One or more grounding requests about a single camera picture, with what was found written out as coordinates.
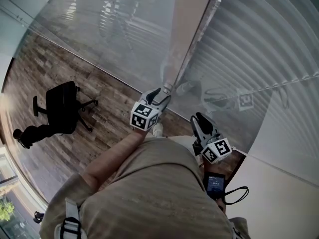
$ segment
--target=phone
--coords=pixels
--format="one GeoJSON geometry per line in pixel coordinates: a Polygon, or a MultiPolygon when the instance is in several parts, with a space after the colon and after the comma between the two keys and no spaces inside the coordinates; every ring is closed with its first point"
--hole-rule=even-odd
{"type": "Polygon", "coordinates": [[[203,184],[205,186],[208,196],[211,199],[217,200],[219,198],[225,198],[225,175],[219,173],[206,172],[203,184]]]}

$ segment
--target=wooden floor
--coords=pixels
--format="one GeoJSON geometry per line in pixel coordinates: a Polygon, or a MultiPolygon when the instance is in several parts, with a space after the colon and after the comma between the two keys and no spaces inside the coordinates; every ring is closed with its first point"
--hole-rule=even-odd
{"type": "MultiPolygon", "coordinates": [[[[101,152],[132,131],[129,115],[140,93],[46,39],[29,33],[13,62],[0,99],[1,139],[32,186],[50,201],[74,172],[81,172],[101,152]],[[16,128],[47,124],[46,116],[35,117],[32,98],[45,108],[46,91],[74,81],[81,91],[80,102],[97,99],[99,105],[81,112],[93,128],[89,133],[80,123],[71,135],[54,135],[23,149],[12,137],[16,128]]],[[[165,136],[193,135],[188,121],[167,111],[161,121],[165,136]]],[[[220,165],[230,177],[243,155],[233,152],[220,165]]]]}

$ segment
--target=black office chair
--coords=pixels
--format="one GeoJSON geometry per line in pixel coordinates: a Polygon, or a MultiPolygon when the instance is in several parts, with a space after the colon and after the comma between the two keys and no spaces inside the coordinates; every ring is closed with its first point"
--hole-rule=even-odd
{"type": "Polygon", "coordinates": [[[47,114],[49,125],[57,133],[73,133],[78,120],[88,131],[92,132],[92,128],[86,125],[78,111],[80,109],[85,111],[85,107],[91,103],[97,106],[98,101],[91,100],[81,104],[76,100],[78,91],[80,91],[80,88],[76,87],[74,82],[63,83],[47,91],[45,96],[46,110],[38,106],[37,96],[35,96],[33,98],[34,116],[38,117],[39,113],[47,114]]]}

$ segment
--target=beige shirt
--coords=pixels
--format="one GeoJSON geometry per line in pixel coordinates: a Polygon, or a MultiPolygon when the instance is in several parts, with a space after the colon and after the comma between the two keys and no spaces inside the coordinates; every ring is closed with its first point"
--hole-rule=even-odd
{"type": "MultiPolygon", "coordinates": [[[[97,193],[73,175],[48,206],[42,239],[54,238],[54,228],[65,218],[66,197],[80,207],[89,239],[232,238],[229,220],[205,192],[195,158],[165,138],[145,140],[97,193]]],[[[232,222],[249,238],[245,219],[232,222]]]]}

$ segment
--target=fiducial marker cube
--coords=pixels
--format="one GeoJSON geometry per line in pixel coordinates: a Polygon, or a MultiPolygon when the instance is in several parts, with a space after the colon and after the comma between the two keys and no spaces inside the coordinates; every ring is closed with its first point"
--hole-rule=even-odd
{"type": "Polygon", "coordinates": [[[160,114],[157,109],[135,102],[131,111],[130,125],[147,131],[157,123],[160,114]]]}
{"type": "Polygon", "coordinates": [[[227,157],[231,152],[231,146],[227,138],[224,138],[206,145],[201,154],[209,163],[214,164],[227,157]]]}

